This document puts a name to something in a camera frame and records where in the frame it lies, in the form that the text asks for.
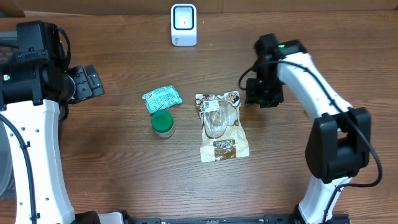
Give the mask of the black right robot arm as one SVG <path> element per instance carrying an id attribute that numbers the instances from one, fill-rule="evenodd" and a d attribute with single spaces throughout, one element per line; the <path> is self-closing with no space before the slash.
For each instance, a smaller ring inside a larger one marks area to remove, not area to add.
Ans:
<path id="1" fill-rule="evenodd" d="M 323 78 L 299 40 L 279 42 L 266 34 L 254 44 L 257 59 L 243 90 L 245 105 L 276 107 L 287 85 L 312 121 L 305 159 L 312 177 L 291 215 L 266 215 L 266 223 L 349 223 L 333 214 L 341 191 L 369 163 L 371 115 L 354 108 Z"/>

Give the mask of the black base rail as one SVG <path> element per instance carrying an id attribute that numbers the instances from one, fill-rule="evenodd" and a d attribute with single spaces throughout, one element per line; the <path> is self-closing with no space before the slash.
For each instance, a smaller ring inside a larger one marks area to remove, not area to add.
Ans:
<path id="1" fill-rule="evenodd" d="M 160 218 L 131 218 L 127 224 L 300 224 L 305 223 L 293 215 L 265 215 L 263 217 L 239 218 L 189 218 L 189 219 L 160 219 Z"/>

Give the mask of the white barcode scanner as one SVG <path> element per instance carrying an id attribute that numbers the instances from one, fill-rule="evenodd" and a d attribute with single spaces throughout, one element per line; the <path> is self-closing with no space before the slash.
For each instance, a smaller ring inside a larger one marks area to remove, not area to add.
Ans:
<path id="1" fill-rule="evenodd" d="M 176 47 L 197 44 L 197 9 L 190 3 L 174 4 L 170 10 L 171 41 Z"/>

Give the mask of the teal wet wipes pack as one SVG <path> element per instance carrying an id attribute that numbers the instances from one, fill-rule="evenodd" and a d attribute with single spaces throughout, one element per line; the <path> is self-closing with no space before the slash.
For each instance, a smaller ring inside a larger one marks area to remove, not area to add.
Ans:
<path id="1" fill-rule="evenodd" d="M 165 110 L 173 105 L 179 105 L 183 102 L 178 91 L 172 85 L 163 86 L 145 93 L 142 99 L 145 100 L 146 108 L 150 114 Z"/>

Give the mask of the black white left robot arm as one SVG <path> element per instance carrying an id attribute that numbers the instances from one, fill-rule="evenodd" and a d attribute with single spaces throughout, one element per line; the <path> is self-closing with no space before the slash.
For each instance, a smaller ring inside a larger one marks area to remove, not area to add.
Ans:
<path id="1" fill-rule="evenodd" d="M 70 66 L 66 32 L 43 21 L 22 22 L 1 37 L 16 48 L 1 65 L 1 122 L 11 150 L 17 223 L 127 223 L 123 212 L 76 213 L 68 198 L 59 126 L 69 105 L 101 96 L 94 66 Z"/>

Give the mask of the clear brown snack bag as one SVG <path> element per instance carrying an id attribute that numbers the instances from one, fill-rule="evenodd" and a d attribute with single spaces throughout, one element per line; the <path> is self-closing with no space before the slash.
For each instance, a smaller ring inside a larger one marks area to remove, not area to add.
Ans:
<path id="1" fill-rule="evenodd" d="M 238 91 L 222 95 L 197 94 L 195 106 L 201 120 L 202 162 L 216 162 L 249 156 L 249 143 L 240 122 Z"/>

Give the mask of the green lid plastic jar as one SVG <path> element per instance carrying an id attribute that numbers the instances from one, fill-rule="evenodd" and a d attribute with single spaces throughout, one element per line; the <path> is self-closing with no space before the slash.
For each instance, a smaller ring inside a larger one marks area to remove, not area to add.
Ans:
<path id="1" fill-rule="evenodd" d="M 155 133 L 161 138 L 169 138 L 175 132 L 174 119 L 165 110 L 157 111 L 152 115 L 151 125 Z"/>

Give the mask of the grey plastic mesh basket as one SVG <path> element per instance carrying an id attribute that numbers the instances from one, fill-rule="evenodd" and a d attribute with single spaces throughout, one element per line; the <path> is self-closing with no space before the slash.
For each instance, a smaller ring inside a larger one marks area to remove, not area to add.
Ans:
<path id="1" fill-rule="evenodd" d="M 17 51 L 17 32 L 1 32 L 1 65 Z M 16 188 L 12 169 L 12 156 L 7 132 L 1 121 L 1 199 L 15 199 Z"/>

